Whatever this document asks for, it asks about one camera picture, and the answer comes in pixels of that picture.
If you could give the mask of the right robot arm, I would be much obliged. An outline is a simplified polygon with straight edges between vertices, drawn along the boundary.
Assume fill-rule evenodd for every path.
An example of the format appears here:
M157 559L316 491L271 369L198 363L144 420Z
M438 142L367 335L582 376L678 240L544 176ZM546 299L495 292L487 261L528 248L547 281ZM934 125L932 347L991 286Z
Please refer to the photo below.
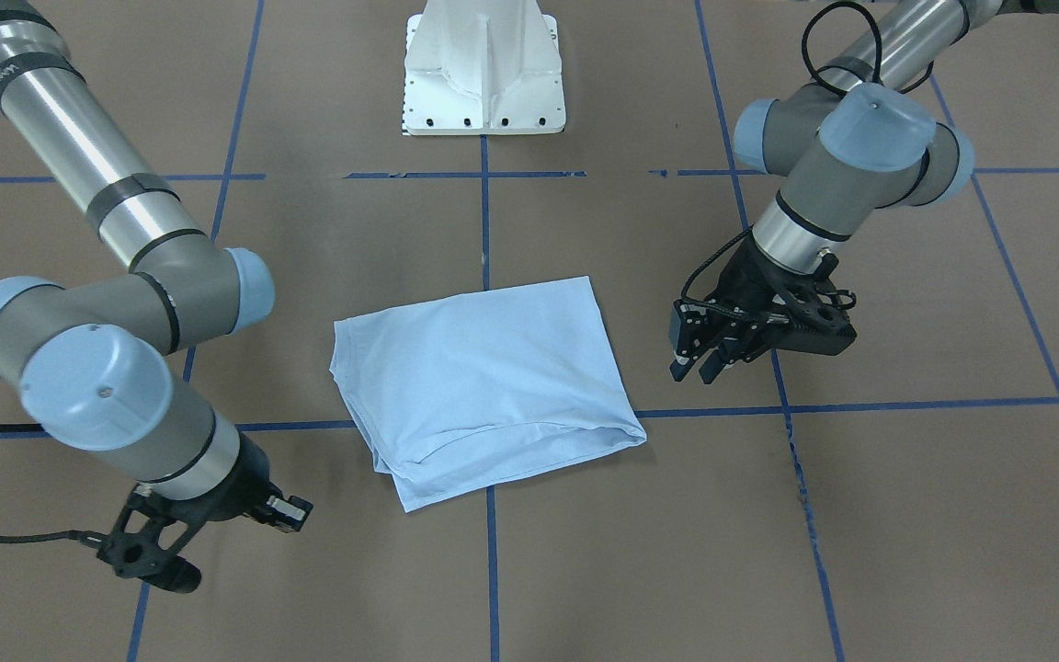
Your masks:
M52 437L156 496L298 531L311 504L283 495L256 444L165 365L268 317L268 265L214 246L25 1L0 1L0 112L127 269L72 289L1 280L0 380Z

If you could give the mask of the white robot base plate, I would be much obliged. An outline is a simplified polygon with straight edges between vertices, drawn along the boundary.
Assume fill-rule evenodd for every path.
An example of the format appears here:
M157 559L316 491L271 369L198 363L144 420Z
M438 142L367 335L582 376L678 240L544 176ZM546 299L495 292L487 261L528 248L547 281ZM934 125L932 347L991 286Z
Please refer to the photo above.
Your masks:
M428 1L403 37L403 135L564 131L558 22L537 1Z

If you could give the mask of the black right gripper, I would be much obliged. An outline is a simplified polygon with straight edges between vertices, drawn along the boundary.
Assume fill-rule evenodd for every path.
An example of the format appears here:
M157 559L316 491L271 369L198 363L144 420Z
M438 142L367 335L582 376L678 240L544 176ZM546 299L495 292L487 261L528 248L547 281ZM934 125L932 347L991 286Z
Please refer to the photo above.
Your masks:
M302 531L313 504L299 496L282 498L270 482L268 457L252 440L239 433L238 457L231 471L210 493L185 502L185 522L202 525L245 516L277 531Z

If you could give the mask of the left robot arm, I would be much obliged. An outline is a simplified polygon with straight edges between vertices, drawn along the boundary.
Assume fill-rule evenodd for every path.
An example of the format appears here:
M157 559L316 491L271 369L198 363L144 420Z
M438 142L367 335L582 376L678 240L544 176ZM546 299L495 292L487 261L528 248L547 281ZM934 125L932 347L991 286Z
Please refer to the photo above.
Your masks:
M735 158L782 177L765 212L723 245L730 256L706 296L674 301L674 381L713 382L772 350L836 356L857 339L856 296L832 275L842 245L874 211L948 200L971 179L971 140L911 97L943 51L1001 14L1059 14L1059 1L901 1L828 62L800 55L810 80L760 99L733 131Z

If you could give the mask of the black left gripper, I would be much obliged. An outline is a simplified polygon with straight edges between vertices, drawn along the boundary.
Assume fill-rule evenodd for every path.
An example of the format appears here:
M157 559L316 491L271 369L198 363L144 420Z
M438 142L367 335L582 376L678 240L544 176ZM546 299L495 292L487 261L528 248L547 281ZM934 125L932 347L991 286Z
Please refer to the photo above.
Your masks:
M776 268L783 269L759 250L756 240L749 238L728 261L711 297L715 304L732 314L741 314L746 319L726 319L723 332L717 332L720 343L707 352L698 368L703 384L711 384L735 364L752 363L765 355L776 326L789 320L783 315L780 298L772 286ZM684 381L700 360L703 353L700 347L707 330L708 314L703 307L680 299L674 301L669 322L674 350L669 373L674 382Z

